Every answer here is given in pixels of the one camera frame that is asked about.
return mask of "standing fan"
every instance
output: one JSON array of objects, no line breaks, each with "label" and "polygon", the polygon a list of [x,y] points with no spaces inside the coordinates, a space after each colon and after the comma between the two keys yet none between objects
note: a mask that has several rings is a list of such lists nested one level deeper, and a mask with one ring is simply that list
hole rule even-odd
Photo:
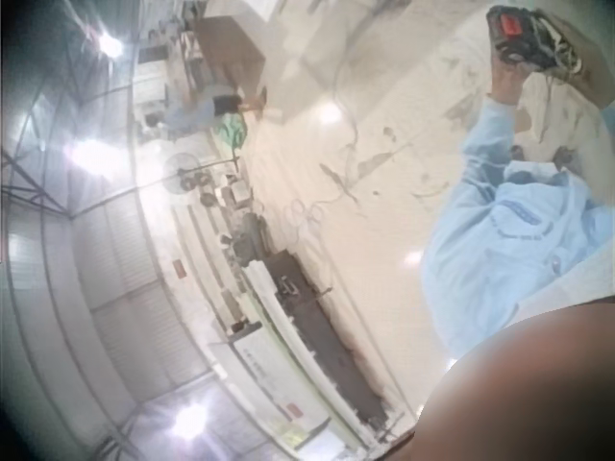
[{"label": "standing fan", "polygon": [[209,174],[199,170],[199,160],[191,154],[181,153],[164,163],[164,187],[174,195],[184,195],[198,186],[207,185]]}]

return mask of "ceiling light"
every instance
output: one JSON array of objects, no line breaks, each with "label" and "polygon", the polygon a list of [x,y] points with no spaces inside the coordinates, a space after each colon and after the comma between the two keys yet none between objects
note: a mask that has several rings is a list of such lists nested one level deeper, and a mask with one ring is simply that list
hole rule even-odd
[{"label": "ceiling light", "polygon": [[98,46],[100,46],[100,51],[114,59],[122,56],[122,53],[124,52],[122,42],[117,38],[113,38],[106,32],[98,37]]},{"label": "ceiling light", "polygon": [[203,405],[191,405],[177,415],[173,433],[185,440],[192,440],[203,433],[207,422],[207,411]]},{"label": "ceiling light", "polygon": [[324,124],[339,122],[342,119],[342,111],[336,103],[327,103],[320,109],[320,121]]},{"label": "ceiling light", "polygon": [[123,165],[122,153],[104,142],[89,139],[78,142],[70,159],[88,173],[112,180]]},{"label": "ceiling light", "polygon": [[415,252],[410,252],[406,255],[406,258],[404,259],[404,264],[408,267],[414,267],[421,262],[421,259],[423,259],[422,251],[418,250]]}]

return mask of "power tool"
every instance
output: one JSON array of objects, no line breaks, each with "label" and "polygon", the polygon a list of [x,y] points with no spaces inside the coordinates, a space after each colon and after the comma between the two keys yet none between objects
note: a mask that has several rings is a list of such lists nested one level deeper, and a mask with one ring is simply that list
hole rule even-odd
[{"label": "power tool", "polygon": [[525,8],[493,7],[487,13],[489,35],[503,62],[533,64],[538,72],[559,67],[570,74],[582,62],[572,45],[544,15]]}]

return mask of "worker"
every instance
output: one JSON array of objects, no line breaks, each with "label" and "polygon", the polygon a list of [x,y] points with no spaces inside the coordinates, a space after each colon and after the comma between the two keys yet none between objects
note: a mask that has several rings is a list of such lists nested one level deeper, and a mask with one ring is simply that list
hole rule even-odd
[{"label": "worker", "polygon": [[387,461],[615,459],[615,303],[506,328],[456,362]]},{"label": "worker", "polygon": [[[545,15],[583,61],[577,75],[553,75],[602,109],[615,135],[608,107],[615,101],[615,79],[599,47],[569,23]],[[582,178],[552,164],[511,162],[515,110],[531,69],[506,64],[494,51],[491,70],[491,93],[462,147],[460,184],[435,225],[421,267],[435,329],[455,358],[504,328],[518,302],[566,274],[613,234],[613,208],[595,203]]]},{"label": "worker", "polygon": [[172,138],[188,136],[199,130],[212,127],[219,117],[226,113],[242,113],[251,110],[261,111],[267,103],[267,89],[258,98],[243,99],[238,95],[214,96],[196,103],[188,98],[173,98],[165,112],[152,112],[145,115],[145,125],[150,128],[167,129]]}]

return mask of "tiled floor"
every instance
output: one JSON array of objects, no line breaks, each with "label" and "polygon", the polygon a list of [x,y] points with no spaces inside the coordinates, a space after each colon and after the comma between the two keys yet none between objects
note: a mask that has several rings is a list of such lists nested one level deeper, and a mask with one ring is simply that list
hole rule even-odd
[{"label": "tiled floor", "polygon": [[[241,152],[257,210],[274,246],[297,254],[322,290],[332,287],[332,322],[374,387],[406,414],[398,432],[449,364],[418,264],[488,90],[491,2],[414,0],[375,18],[376,1],[323,2],[314,14],[309,3],[289,1],[268,23],[229,1],[210,1],[209,14],[233,13],[267,59],[269,109],[250,121]],[[605,3],[532,3],[587,28],[613,56]],[[518,139],[542,160],[559,145],[585,144],[598,127],[595,111],[564,86],[554,88],[545,115],[546,88],[542,76],[528,83],[522,106],[532,127]],[[571,134],[576,118],[565,112],[577,110]],[[606,197],[615,157],[605,154],[603,128],[600,136],[584,162]]]}]

